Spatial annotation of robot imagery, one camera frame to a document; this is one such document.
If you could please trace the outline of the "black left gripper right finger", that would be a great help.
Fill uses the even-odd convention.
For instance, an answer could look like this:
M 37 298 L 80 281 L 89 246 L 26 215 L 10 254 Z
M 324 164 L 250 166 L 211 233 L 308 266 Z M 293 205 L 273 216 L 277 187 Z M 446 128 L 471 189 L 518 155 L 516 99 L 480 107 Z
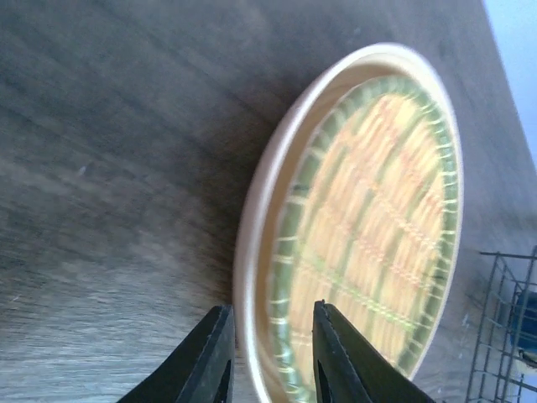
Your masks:
M 314 304 L 312 340 L 317 401 L 433 401 L 394 369 L 334 305 Z

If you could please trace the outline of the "blue ceramic mug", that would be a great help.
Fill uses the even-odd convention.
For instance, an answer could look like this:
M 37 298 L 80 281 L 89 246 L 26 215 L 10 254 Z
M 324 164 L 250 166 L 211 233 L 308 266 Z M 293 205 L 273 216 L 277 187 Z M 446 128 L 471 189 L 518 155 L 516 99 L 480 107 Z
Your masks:
M 525 352 L 536 352 L 536 292 L 522 292 L 511 312 L 510 341 Z

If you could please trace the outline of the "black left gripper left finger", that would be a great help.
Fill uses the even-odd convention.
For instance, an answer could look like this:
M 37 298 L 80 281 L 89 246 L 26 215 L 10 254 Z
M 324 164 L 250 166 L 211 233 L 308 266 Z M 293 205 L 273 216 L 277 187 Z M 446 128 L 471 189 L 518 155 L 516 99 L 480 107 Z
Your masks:
M 123 403 L 231 402 L 235 327 L 230 305 L 214 306 Z

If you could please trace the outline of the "yellow bamboo-pattern plate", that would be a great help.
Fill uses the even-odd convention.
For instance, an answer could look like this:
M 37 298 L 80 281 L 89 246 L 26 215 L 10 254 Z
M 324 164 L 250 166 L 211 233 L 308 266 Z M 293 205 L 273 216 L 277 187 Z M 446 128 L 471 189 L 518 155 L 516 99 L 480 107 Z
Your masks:
M 450 292 L 463 195 L 455 111 L 418 52 L 372 44 L 306 88 L 258 163 L 233 262 L 259 401 L 315 401 L 318 300 L 414 378 Z

